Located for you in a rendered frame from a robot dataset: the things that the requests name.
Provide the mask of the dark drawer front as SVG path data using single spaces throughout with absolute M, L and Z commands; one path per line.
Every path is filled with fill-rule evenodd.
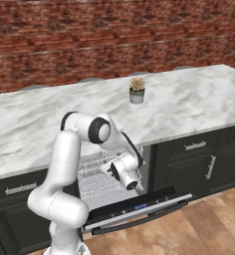
M 210 131 L 176 139 L 172 145 L 172 156 L 180 156 L 189 152 L 204 151 L 217 146 L 220 131 Z
M 45 168 L 0 179 L 0 205 L 27 197 L 34 188 L 43 183 L 47 171 Z

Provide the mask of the dark cupboard run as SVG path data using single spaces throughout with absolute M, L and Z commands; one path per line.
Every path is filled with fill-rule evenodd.
M 221 133 L 206 194 L 214 194 L 233 187 L 235 187 L 235 127 L 229 127 Z

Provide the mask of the dark cupboard door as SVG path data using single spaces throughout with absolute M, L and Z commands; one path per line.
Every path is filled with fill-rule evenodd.
M 0 242 L 7 255 L 27 255 L 49 247 L 49 225 L 26 201 L 0 205 Z
M 206 153 L 166 162 L 158 159 L 155 163 L 153 189 L 173 187 L 177 195 L 190 193 L 191 200 L 199 198 L 204 193 L 208 181 L 205 175 L 211 155 Z

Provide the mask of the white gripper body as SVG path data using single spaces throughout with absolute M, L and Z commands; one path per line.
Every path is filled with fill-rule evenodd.
M 111 174 L 111 164 L 109 162 L 101 162 L 99 164 L 99 170 L 103 174 Z

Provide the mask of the small potted succulent plant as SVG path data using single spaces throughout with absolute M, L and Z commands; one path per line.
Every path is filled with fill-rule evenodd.
M 143 78 L 133 77 L 129 82 L 129 101 L 135 105 L 142 104 L 144 92 L 145 80 Z

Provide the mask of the black dishwasher door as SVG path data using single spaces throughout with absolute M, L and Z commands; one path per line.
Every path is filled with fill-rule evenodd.
M 108 228 L 145 218 L 147 214 L 160 211 L 178 201 L 188 200 L 190 193 L 177 195 L 173 187 L 159 189 L 138 197 L 126 199 L 110 205 L 96 208 L 89 214 L 83 226 L 83 232 L 91 232 L 94 228 Z

